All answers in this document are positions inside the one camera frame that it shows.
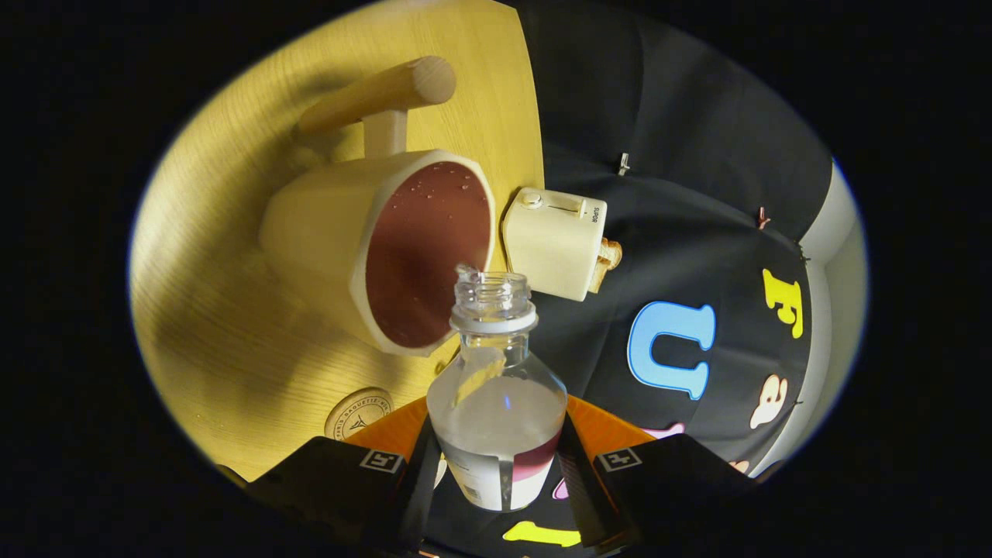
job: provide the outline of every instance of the mug handle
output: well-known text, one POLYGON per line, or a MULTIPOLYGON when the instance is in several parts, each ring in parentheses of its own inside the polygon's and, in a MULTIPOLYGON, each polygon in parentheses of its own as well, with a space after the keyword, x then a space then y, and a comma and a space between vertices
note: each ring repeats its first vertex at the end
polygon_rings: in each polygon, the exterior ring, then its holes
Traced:
POLYGON ((407 111, 441 104, 454 94, 454 69, 441 57, 423 57, 370 75, 308 108, 298 129, 326 133, 362 120, 365 156, 406 151, 407 111))

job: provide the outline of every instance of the blue letter u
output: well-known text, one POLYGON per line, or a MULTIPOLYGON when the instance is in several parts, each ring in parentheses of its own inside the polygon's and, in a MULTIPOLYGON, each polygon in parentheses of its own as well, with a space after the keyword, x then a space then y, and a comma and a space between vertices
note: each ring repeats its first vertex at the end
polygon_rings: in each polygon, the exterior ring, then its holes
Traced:
POLYGON ((713 347, 716 337, 716 314, 708 304, 690 308, 671 302, 653 302, 641 309, 630 328, 627 364, 641 383, 688 392, 693 401, 702 397, 709 378, 709 364, 695 368, 676 368, 654 360, 651 347, 658 336, 674 336, 699 343, 703 350, 713 347))

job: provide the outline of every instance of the white mug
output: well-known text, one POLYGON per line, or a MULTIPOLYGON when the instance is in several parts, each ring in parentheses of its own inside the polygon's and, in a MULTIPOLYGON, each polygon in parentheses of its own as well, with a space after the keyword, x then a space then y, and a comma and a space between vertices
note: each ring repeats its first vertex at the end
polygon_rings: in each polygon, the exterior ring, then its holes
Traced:
POLYGON ((453 334, 454 267, 488 268, 493 196, 477 163, 406 152, 407 110, 448 100, 454 72, 426 57, 352 83, 304 113, 302 134, 361 120, 365 158, 308 172, 278 191, 259 242, 286 285, 383 352, 427 356, 453 334))

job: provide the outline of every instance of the pin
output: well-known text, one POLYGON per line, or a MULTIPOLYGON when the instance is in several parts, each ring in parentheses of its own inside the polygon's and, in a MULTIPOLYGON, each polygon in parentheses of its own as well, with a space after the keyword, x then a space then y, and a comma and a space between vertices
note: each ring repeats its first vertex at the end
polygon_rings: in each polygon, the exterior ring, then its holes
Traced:
POLYGON ((627 166, 628 157, 630 157, 630 155, 627 153, 620 154, 620 169, 617 171, 617 174, 620 175, 621 177, 626 175, 627 171, 630 170, 630 167, 627 166))
POLYGON ((758 209, 758 230, 764 230, 765 225, 768 224, 771 219, 765 217, 765 208, 762 206, 758 209))

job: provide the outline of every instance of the orange part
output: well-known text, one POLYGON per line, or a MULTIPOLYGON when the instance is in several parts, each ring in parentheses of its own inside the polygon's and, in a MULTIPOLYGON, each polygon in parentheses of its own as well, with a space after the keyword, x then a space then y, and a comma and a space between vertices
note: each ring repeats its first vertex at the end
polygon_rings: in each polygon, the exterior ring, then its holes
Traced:
POLYGON ((633 424, 604 411, 578 397, 568 397, 568 416, 571 417, 578 439, 585 449, 589 463, 599 454, 639 444, 653 442, 655 438, 633 424))
POLYGON ((427 416, 428 399, 421 397, 348 436, 344 441, 370 450, 400 454, 409 463, 427 416))

